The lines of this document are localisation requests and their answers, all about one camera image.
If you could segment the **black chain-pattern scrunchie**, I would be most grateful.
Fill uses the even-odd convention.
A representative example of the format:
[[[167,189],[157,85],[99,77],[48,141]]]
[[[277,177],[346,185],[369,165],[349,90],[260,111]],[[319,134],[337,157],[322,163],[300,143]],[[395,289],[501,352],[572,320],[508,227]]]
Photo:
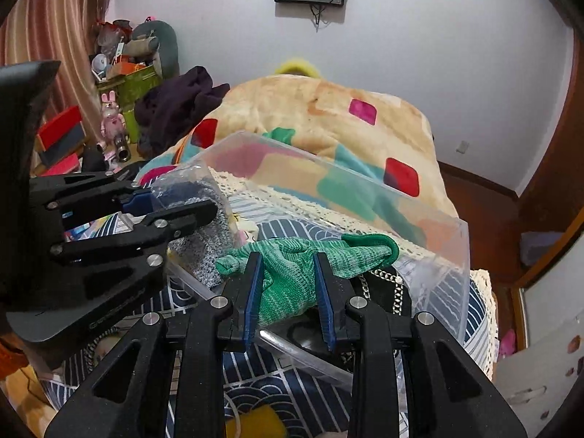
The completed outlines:
[[[377,303],[390,314],[412,314],[412,300],[405,283],[394,267],[376,268],[350,280],[353,292]],[[293,345],[324,358],[329,354],[323,339],[318,307],[310,307],[304,314],[289,318],[272,329]]]

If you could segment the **dark purple clothing pile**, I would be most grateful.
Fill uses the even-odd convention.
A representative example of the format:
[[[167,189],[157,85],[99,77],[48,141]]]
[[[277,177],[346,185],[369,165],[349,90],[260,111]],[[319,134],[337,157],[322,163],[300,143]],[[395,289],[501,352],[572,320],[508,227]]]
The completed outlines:
[[[175,145],[222,104],[230,89],[228,83],[215,85],[203,66],[151,88],[134,110],[141,157],[153,159]]]

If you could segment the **grey knitted cloth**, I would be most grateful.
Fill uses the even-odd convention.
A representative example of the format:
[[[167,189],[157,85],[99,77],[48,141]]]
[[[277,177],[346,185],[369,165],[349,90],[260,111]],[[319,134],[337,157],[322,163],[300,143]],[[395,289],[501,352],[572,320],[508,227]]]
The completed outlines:
[[[217,206],[218,212],[211,223],[170,242],[169,250],[175,262],[205,287],[219,286],[222,278],[216,269],[216,260],[235,248],[237,243],[227,199],[215,180],[211,176],[193,181],[162,176],[150,188],[163,209],[203,201],[212,201]]]

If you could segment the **grey plush toy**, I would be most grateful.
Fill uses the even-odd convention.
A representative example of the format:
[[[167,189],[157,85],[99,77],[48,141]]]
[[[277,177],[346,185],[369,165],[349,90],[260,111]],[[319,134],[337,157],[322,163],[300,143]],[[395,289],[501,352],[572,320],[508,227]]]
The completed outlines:
[[[123,55],[150,60],[162,79],[180,74],[176,33],[163,21],[150,20],[136,26],[129,42],[125,43]]]

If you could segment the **green cardboard box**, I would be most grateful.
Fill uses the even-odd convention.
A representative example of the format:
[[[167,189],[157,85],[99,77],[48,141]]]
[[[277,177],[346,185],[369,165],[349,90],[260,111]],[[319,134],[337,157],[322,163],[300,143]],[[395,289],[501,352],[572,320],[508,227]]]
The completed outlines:
[[[108,94],[110,91],[116,93],[116,100],[125,118],[132,143],[137,143],[139,140],[139,126],[135,117],[136,101],[145,96],[150,89],[160,85],[161,82],[162,79],[151,65],[97,85],[99,95]]]

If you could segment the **yellow plush item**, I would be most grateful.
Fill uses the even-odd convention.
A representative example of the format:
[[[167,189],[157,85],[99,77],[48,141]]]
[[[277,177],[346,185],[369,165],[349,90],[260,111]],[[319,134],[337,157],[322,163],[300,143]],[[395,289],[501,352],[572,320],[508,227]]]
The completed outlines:
[[[321,72],[314,64],[303,58],[287,59],[274,71],[275,75],[298,75],[311,78],[321,78]]]

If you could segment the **pink bunny toy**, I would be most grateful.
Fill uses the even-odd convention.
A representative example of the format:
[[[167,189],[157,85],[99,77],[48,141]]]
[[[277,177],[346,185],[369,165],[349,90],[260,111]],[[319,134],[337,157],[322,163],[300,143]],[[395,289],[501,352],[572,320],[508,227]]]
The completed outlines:
[[[127,162],[131,158],[128,146],[128,131],[125,118],[117,102],[116,92],[110,90],[101,94],[102,121],[101,135],[108,145],[113,145],[118,162]]]

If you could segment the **plush patchwork blanket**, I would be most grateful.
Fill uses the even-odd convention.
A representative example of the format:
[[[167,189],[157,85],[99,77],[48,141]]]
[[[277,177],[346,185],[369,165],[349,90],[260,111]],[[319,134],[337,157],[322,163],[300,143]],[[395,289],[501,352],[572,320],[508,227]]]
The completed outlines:
[[[323,79],[273,75],[230,89],[218,108],[139,170],[139,182],[237,131],[317,155],[456,218],[438,168],[431,125],[409,102]]]

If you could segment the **wall power outlet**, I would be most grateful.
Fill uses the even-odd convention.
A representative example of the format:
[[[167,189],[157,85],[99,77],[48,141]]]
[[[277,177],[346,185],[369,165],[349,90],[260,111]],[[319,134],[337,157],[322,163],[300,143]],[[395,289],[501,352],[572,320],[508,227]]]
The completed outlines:
[[[469,147],[469,143],[467,141],[462,141],[458,147],[456,148],[456,151],[460,154],[464,154],[466,153],[467,148]]]

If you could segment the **pink slipper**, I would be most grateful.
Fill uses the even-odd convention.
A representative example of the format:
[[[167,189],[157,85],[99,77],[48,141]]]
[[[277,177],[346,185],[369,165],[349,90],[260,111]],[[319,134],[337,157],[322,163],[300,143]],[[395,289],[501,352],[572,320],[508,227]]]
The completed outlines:
[[[517,351],[517,334],[513,329],[509,329],[500,339],[498,360],[501,361],[512,356]]]

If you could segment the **red grey box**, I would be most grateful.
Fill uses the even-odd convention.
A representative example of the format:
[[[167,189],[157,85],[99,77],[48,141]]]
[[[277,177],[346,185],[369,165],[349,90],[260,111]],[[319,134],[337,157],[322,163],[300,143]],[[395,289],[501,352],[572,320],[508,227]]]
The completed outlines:
[[[80,155],[88,141],[81,111],[71,106],[44,123],[36,133],[35,149],[39,176],[64,175],[80,168]]]

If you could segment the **green knitted cloth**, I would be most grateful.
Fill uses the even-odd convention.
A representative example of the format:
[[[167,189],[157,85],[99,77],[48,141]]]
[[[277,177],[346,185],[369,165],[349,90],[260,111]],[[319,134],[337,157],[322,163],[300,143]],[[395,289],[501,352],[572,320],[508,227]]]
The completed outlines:
[[[399,256],[395,240],[384,234],[350,234],[327,240],[273,238],[232,249],[216,261],[223,277],[245,270],[250,254],[263,257],[261,328],[303,314],[317,304],[313,256],[323,252],[338,277],[350,280],[377,267],[391,266]]]

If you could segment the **yellow white felt ball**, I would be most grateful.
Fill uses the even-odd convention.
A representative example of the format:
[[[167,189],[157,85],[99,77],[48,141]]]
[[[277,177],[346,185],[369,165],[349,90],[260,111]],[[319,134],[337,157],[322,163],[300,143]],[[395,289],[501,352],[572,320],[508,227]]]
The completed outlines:
[[[226,436],[228,438],[285,438],[288,432],[276,412],[266,404],[228,419]]]

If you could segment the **wooden door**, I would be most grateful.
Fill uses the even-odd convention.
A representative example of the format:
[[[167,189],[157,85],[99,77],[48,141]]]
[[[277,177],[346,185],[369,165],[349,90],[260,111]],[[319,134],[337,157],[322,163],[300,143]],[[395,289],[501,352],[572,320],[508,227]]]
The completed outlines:
[[[583,231],[583,42],[574,39],[566,99],[552,140],[534,176],[519,197],[523,226],[558,231],[557,240],[519,280],[530,287],[548,273]]]

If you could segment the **striped pink curtain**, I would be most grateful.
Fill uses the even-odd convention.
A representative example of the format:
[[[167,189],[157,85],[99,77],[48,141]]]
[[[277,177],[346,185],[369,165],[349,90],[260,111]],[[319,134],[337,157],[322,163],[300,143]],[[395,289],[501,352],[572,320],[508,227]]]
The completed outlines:
[[[101,137],[101,103],[89,57],[110,0],[17,0],[1,25],[1,64],[58,60],[60,68],[46,109],[49,120],[80,109],[89,138]]]

